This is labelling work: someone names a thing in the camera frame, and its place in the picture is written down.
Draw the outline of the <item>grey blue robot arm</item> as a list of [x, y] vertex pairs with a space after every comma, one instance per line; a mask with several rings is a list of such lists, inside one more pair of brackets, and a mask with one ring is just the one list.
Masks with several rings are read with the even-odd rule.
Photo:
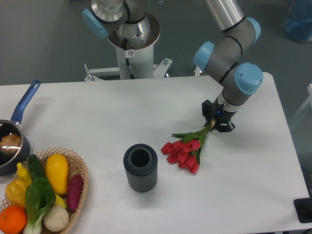
[[[222, 40], [205, 42], [193, 61], [222, 87], [214, 102], [202, 103], [207, 123], [214, 129], [230, 132], [231, 119], [254, 94], [263, 81], [261, 69], [251, 63], [238, 64], [238, 59], [261, 34], [260, 25], [247, 18], [235, 0], [206, 2], [220, 30]], [[159, 23], [146, 11], [143, 0], [93, 0], [82, 18], [99, 38], [108, 39], [115, 47], [121, 79], [154, 78], [154, 43], [160, 35]]]

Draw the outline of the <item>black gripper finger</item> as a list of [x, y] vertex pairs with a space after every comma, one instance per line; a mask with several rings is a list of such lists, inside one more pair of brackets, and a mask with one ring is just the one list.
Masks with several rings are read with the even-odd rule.
[[211, 128], [211, 132], [218, 131], [220, 133], [229, 133], [234, 129], [235, 125], [231, 121], [228, 121], [226, 123], [216, 122], [214, 126]]
[[208, 126], [212, 120], [212, 113], [211, 113], [211, 109], [212, 109], [212, 103], [209, 100], [205, 100], [202, 104], [201, 104], [201, 108], [202, 108], [202, 115], [205, 118], [205, 126]]

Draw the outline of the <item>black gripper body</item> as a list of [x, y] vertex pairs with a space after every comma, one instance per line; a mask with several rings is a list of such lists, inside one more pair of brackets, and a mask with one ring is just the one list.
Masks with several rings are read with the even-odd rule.
[[230, 104], [223, 97], [218, 97], [212, 105], [211, 119], [214, 119], [216, 124], [230, 124], [237, 111], [238, 106]]

